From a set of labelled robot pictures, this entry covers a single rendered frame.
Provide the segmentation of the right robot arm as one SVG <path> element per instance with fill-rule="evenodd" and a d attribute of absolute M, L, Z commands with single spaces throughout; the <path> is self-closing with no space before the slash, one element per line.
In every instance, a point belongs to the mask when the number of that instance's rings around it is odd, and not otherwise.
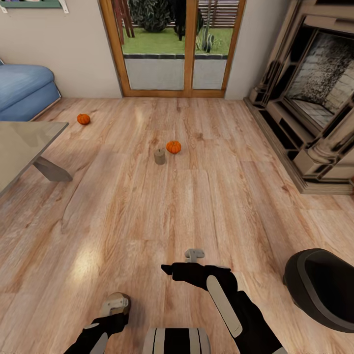
<path fill-rule="evenodd" d="M 240 354 L 289 354 L 264 320 L 263 314 L 238 282 L 230 268 L 197 264 L 202 249 L 188 249 L 184 263 L 161 265 L 175 281 L 185 281 L 208 291 Z"/>

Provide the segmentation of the pumpkin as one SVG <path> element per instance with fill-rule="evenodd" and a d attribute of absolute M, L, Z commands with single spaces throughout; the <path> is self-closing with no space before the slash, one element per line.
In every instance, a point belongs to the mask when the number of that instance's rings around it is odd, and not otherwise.
<path fill-rule="evenodd" d="M 90 123 L 90 117 L 87 114 L 79 114 L 77 116 L 77 122 L 79 124 L 89 124 Z"/>
<path fill-rule="evenodd" d="M 172 154 L 177 154 L 181 151 L 181 144 L 178 141 L 170 141 L 167 143 L 166 149 Z"/>

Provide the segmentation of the cauldron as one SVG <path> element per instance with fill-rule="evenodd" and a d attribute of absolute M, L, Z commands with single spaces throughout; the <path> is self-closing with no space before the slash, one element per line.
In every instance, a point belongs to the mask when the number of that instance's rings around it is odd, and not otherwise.
<path fill-rule="evenodd" d="M 283 284 L 295 305 L 318 323 L 354 333 L 354 267 L 322 248 L 292 255 Z"/>

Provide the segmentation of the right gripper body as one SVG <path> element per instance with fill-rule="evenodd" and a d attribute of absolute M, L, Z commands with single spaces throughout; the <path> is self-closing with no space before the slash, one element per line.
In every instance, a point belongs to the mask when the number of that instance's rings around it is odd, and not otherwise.
<path fill-rule="evenodd" d="M 198 266 L 201 265 L 197 263 L 173 263 L 172 279 L 175 281 L 185 281 L 197 286 L 194 274 Z"/>

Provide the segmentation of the pillar candle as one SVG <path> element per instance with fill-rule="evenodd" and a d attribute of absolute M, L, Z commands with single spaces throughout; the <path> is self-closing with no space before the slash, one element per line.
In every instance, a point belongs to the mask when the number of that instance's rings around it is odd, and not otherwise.
<path fill-rule="evenodd" d="M 112 314 L 124 313 L 124 315 L 125 315 L 129 312 L 129 309 L 131 308 L 131 300 L 128 295 L 123 294 L 123 293 L 113 293 L 106 299 L 106 301 L 111 301 L 111 300 L 115 300 L 115 299 L 119 299 L 119 298 L 128 299 L 128 306 L 120 308 L 120 309 L 112 310 Z"/>
<path fill-rule="evenodd" d="M 157 149 L 154 152 L 155 162 L 158 165 L 163 165 L 166 162 L 165 151 L 163 149 Z"/>

